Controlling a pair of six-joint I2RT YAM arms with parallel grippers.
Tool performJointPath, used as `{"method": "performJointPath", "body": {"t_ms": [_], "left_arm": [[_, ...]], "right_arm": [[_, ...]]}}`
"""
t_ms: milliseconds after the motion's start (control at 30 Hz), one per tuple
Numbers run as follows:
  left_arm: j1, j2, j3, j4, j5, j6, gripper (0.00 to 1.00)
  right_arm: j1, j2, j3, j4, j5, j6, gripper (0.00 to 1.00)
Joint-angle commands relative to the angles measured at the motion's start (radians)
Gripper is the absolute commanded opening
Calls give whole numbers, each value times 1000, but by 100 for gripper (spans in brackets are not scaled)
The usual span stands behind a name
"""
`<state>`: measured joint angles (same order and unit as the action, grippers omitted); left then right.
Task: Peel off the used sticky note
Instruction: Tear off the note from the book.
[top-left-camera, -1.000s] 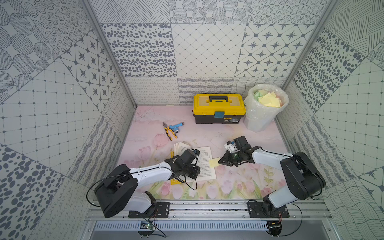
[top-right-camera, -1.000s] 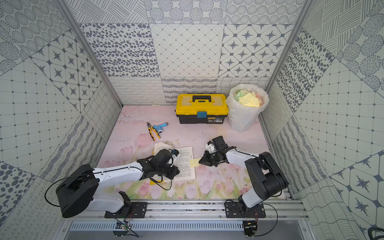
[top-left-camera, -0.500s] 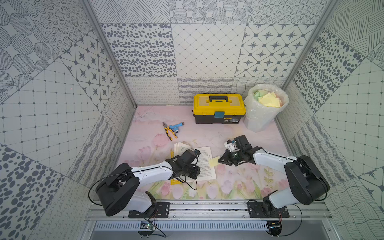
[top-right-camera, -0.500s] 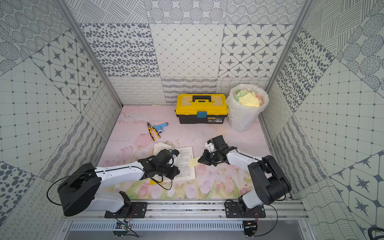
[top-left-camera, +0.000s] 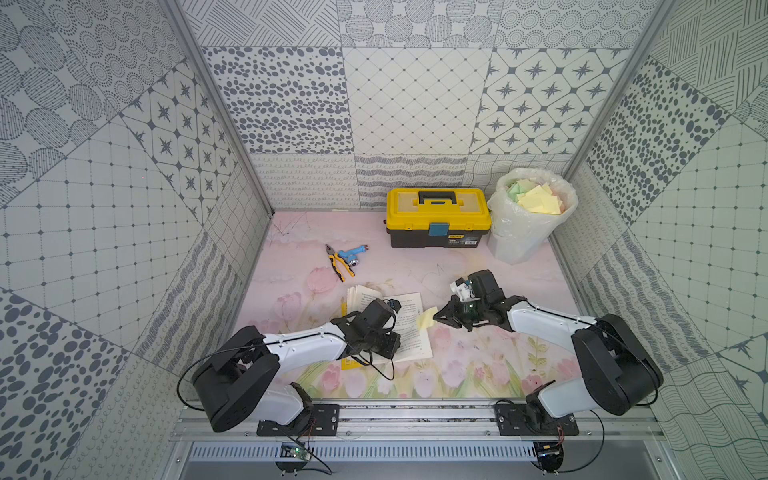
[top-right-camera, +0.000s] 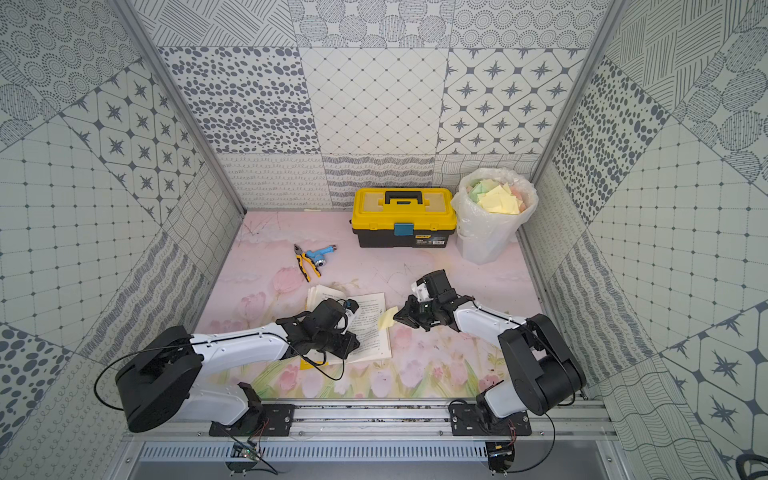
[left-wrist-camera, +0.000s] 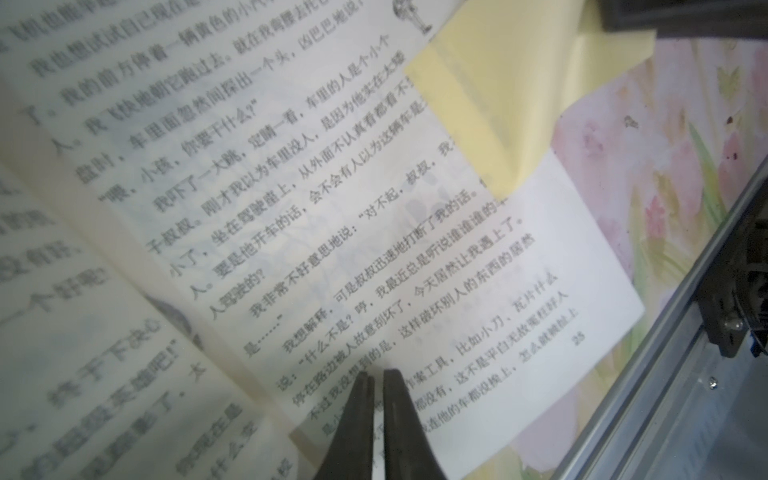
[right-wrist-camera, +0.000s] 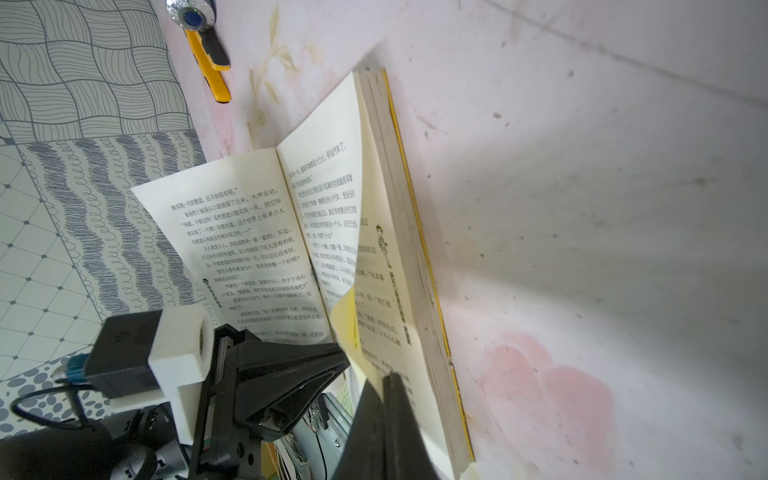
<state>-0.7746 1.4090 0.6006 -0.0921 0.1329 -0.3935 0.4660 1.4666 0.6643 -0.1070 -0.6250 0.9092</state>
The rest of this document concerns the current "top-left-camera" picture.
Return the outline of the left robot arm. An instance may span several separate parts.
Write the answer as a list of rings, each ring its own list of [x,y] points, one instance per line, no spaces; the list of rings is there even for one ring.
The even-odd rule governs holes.
[[[274,385],[281,373],[348,357],[392,360],[400,347],[394,331],[401,303],[374,299],[363,310],[309,330],[262,334],[237,331],[214,354],[199,361],[192,385],[211,428],[226,432],[246,420],[263,422],[268,436],[300,435],[321,424],[309,394],[296,382]]]

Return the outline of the yellow children's book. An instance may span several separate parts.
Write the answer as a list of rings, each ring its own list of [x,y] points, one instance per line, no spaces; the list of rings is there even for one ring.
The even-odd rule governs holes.
[[[389,320],[386,328],[392,328],[393,333],[400,335],[400,346],[395,350],[394,359],[397,362],[426,360],[433,357],[429,336],[420,326],[419,317],[424,313],[420,293],[410,293],[385,297],[382,293],[363,285],[347,289],[347,310],[362,311],[374,299],[395,300],[401,308],[394,320]]]

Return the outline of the pale yellow sticky note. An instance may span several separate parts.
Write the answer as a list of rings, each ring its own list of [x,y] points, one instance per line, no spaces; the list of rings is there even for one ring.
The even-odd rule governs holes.
[[[427,330],[435,325],[434,316],[437,314],[438,309],[436,307],[429,308],[423,311],[416,320],[419,330]]]

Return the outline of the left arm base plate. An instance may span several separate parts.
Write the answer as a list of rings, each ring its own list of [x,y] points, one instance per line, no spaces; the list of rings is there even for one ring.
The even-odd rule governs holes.
[[[298,438],[302,435],[333,437],[337,434],[341,407],[333,403],[315,403],[304,408],[287,425],[274,421],[260,421],[257,428],[259,437],[278,437],[285,434]]]

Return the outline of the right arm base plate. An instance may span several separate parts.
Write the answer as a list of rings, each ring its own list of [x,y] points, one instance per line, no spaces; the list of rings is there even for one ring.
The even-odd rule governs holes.
[[[579,434],[572,415],[554,418],[539,407],[511,402],[497,402],[493,411],[501,436],[568,437]]]

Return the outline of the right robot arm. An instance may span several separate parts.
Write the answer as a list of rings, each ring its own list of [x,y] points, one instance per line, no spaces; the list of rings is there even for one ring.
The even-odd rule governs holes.
[[[450,300],[433,315],[434,321],[467,331],[498,327],[545,340],[575,356],[576,377],[550,381],[526,395],[532,414],[557,419],[600,408],[621,416],[653,403],[663,385],[661,370],[619,316],[546,310],[524,296],[506,295],[489,270],[460,278],[450,289]]]

